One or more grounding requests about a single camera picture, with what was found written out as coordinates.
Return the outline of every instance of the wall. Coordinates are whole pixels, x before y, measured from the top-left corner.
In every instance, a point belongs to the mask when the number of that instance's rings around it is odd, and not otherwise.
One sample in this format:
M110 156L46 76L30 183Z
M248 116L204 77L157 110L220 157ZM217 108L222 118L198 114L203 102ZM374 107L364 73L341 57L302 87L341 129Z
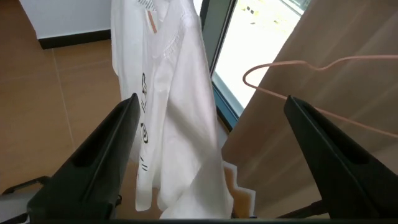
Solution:
M38 39L106 30L110 0L20 0Z

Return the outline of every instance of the pink wire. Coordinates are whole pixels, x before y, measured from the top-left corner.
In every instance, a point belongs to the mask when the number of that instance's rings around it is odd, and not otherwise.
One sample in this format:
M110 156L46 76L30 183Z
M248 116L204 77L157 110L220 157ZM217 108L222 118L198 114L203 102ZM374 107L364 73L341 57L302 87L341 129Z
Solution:
M375 60L375 59L383 59L383 60L395 59L395 60L397 60L397 59L398 59L398 55L360 55L360 56L349 56L349 57L344 57L344 58L340 58L340 59L338 59L338 60L335 60L334 62L330 63L329 65L327 65L327 66L325 66L325 67L320 67L320 68L315 67L315 66L313 66L313 65L311 65L311 64L309 64L308 62L303 61L303 60L292 60L292 61L284 61L284 62L267 63L267 64L264 64L264 65L257 65L257 66L255 66L255 67L250 68L250 69L243 75L243 82L244 82L244 84L246 84L247 86L250 86L251 88L255 88L256 90L259 90L259 91L262 91L262 92L264 92L264 93L270 94L270 95L272 95L272 96L276 96L276 97L278 97L278 98L281 98L281 99L283 99L283 100L286 100L287 97L284 96L284 95L281 95L281 94L278 94L278 93L276 93L276 92L273 92L273 91L270 91L270 90L266 90L266 89L263 89L263 88L260 88L260 87L258 87L258 86L255 86L255 85L252 85L252 84L248 83L248 82L246 81L246 77L247 77L251 72L253 72L253 71L255 71L255 70L259 69L259 68L266 68L266 67L276 67L276 66L284 66L284 65L305 65L305 66L307 66L309 69L312 69L312 70L315 70L315 71L325 71L325 70L329 69L330 67L336 65L337 63L340 63L340 62L343 62L343 61L346 61L346 60ZM368 126L368 125L365 125L365 124L362 124L362 123L359 123L359 122L357 122L357 121L353 121L353 120L351 120L351 119L345 118L345 117L343 117L343 116L334 114L334 113L332 113L332 112L329 112L329 111L326 111L326 110L323 110L323 109L320 109L320 108L315 108L315 109L317 109L319 112L321 112L321 113L323 113L323 114L326 114L326 115L328 115L328 116L332 116L332 117L334 117L334 118L337 118L337 119L339 119L339 120L345 121L345 122L347 122L347 123L350 123L350 124L353 124L353 125L362 127L362 128L364 128L364 129L367 129L367 130L370 130L370 131L374 131L374 132L376 132L376 133L384 134L384 135L386 135L386 136L390 136L390 137L393 137L393 138L397 138L397 139L398 139L398 134L390 133L390 132L388 132L388 131L383 131L383 130L380 130L380 129L377 129L377 128L374 128L374 127L371 127L371 126Z

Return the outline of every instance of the brown floor tile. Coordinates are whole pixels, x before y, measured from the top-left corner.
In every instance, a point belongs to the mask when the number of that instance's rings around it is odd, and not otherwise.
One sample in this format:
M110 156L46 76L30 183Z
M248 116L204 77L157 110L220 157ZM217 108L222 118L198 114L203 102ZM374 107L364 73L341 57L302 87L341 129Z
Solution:
M0 80L55 71L19 1L0 1L0 30Z
M136 211L136 176L138 165L129 161L126 172L124 173L123 183L120 190L122 195L122 204L116 209L118 219L159 219L162 212L157 208L155 198L157 198L157 190L153 191L152 206L150 209L137 212Z
M52 175L72 153L56 75L0 82L0 192Z
M64 70L60 78L78 147L120 102L118 78L110 62Z
M59 70L111 60L111 41L103 40L54 49Z

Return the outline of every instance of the hanging clothes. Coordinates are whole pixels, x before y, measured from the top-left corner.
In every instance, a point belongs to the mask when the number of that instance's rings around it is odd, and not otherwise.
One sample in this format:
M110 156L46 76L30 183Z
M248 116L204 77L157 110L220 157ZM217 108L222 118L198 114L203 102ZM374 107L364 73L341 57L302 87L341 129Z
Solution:
M158 187L161 218L229 218L233 199L193 2L115 0L111 24L122 99L136 92L141 102L131 154L139 161L136 209L150 208Z

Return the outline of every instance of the black baseboard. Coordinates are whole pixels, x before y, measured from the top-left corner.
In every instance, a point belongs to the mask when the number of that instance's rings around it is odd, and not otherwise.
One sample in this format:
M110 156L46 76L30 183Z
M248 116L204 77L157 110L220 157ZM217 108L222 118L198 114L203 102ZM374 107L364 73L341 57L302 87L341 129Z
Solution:
M73 35L66 35L60 37L39 39L39 43L43 49L51 49L55 47L65 47L76 44L85 44L100 40L109 40L110 38L111 38L111 30L100 30L84 34L73 34Z

